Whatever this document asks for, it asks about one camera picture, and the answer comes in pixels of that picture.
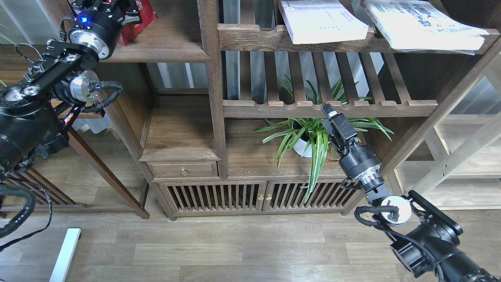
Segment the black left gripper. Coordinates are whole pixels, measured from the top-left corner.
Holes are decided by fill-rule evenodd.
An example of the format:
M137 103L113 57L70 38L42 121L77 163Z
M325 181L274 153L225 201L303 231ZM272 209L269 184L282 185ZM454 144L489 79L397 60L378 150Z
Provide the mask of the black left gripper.
M77 44L93 50L99 59L108 59L118 43L121 31L129 24L141 24L139 7L134 0L74 0L69 3L74 24L68 32L61 31L63 54L77 50Z

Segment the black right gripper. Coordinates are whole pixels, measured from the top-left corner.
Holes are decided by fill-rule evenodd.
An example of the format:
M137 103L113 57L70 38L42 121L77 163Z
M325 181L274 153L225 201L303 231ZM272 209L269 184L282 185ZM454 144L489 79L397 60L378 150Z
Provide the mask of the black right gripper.
M328 134L340 155L339 164L347 181L360 181L363 187L379 187L382 177L378 175L381 161L370 146L358 146L356 131L343 114L338 114L330 103L321 107L328 118Z

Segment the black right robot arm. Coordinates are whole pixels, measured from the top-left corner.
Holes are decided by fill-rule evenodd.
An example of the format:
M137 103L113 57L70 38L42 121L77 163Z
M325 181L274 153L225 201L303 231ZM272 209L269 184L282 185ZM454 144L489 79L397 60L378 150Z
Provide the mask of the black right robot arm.
M416 191L406 196L391 194L378 174L381 162L370 146L358 146L356 131L344 114L327 103L323 121L347 181L363 189L369 206L355 209L355 218L383 231L391 240L394 255L403 266L420 277L433 272L441 282L497 282L458 249L463 230Z

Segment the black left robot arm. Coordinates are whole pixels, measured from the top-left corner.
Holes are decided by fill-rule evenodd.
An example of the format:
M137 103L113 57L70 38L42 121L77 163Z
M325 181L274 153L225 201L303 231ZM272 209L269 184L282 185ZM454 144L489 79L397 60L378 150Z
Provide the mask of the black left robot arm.
M61 22L59 39L49 40L24 79L1 91L1 195L22 197L25 205L1 228L13 233L32 214L34 193L6 184L11 173L28 170L36 156L47 159L68 147L68 131L81 113L98 113L123 92L120 82L100 80L91 68L110 58L123 28L141 24L134 0L75 0L73 27Z

